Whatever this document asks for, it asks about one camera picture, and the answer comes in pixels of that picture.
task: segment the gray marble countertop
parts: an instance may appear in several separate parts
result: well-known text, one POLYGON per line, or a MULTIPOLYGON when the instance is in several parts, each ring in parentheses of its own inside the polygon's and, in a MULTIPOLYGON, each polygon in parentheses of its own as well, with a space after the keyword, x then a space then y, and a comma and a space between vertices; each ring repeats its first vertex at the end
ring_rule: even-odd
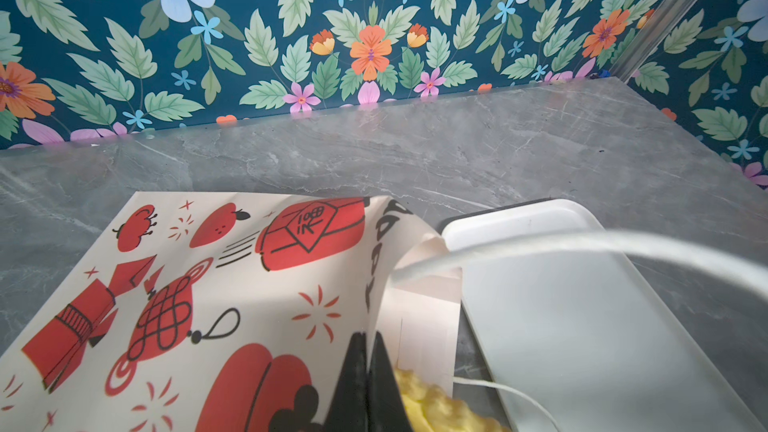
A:
MULTIPOLYGON (((137 190, 391 195, 450 217, 569 198, 606 228, 768 263, 768 194, 616 79, 275 116, 0 153, 0 351, 137 190)), ((679 268, 634 261, 768 424, 768 305, 679 268)), ((457 374, 487 371, 462 320, 457 374)), ((456 386, 503 420, 494 391, 456 386)))

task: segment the white tray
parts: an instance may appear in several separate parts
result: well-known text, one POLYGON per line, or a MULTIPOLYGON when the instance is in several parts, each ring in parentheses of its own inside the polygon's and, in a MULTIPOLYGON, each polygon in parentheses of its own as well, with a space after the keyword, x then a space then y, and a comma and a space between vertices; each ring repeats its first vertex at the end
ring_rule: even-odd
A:
MULTIPOLYGON (((451 250, 512 237, 602 229, 569 200, 462 218, 451 250)), ((464 269, 462 303, 493 379, 531 395, 564 432, 763 431, 622 254, 562 252, 464 269)), ((501 392, 519 432, 554 428, 501 392)))

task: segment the white cord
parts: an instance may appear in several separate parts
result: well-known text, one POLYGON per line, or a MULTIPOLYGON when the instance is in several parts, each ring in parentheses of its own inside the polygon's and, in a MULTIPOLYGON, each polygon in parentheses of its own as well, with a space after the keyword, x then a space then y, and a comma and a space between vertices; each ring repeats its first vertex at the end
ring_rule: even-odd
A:
POLYGON ((513 389, 508 385, 496 384, 495 382, 488 382, 487 380, 475 380, 475 379, 465 379, 461 377, 454 377, 453 381, 456 384, 480 385, 482 387, 490 387, 494 389, 506 390, 507 392, 512 392, 513 394, 519 397, 522 397, 523 399, 526 399, 531 404, 535 405, 536 408, 541 410, 544 413, 544 415, 547 416, 549 421, 552 422, 554 429, 557 432, 562 432, 562 429, 558 425, 558 422, 554 419, 554 417, 552 417, 552 414, 549 413, 549 410, 545 409, 543 405, 541 405, 539 402, 537 402, 535 399, 533 399, 529 395, 526 395, 525 393, 521 392, 520 390, 513 389))

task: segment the yellow food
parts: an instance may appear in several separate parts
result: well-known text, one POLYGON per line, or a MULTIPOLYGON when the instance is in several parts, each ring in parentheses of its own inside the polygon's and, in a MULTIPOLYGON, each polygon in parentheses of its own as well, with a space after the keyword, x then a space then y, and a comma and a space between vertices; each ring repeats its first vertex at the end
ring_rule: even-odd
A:
POLYGON ((474 414, 436 385, 427 385, 410 370, 395 369, 402 404, 413 432, 511 432, 494 419, 474 414))

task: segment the wall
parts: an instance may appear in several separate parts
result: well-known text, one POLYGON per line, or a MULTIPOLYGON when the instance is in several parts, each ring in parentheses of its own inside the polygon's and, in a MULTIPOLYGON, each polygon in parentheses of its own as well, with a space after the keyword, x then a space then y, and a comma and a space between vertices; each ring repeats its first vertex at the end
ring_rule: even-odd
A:
POLYGON ((659 2, 4 0, 0 146, 568 80, 659 2))
POLYGON ((630 81, 763 188, 768 186, 767 40, 768 0, 698 0, 642 65, 644 76, 630 81))

